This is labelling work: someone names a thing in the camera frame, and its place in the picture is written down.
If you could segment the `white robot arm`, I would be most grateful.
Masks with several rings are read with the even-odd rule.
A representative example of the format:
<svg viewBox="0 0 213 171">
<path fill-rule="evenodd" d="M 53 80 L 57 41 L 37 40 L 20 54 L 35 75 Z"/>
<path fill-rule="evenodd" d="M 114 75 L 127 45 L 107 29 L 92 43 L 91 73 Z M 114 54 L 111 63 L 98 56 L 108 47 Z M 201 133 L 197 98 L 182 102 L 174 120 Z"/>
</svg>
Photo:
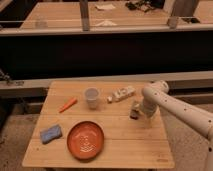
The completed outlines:
<svg viewBox="0 0 213 171">
<path fill-rule="evenodd" d="M 160 80 L 145 85 L 139 111 L 151 118 L 162 107 L 209 141 L 204 171 L 213 171 L 213 113 L 200 109 L 168 94 L 169 86 Z"/>
</svg>

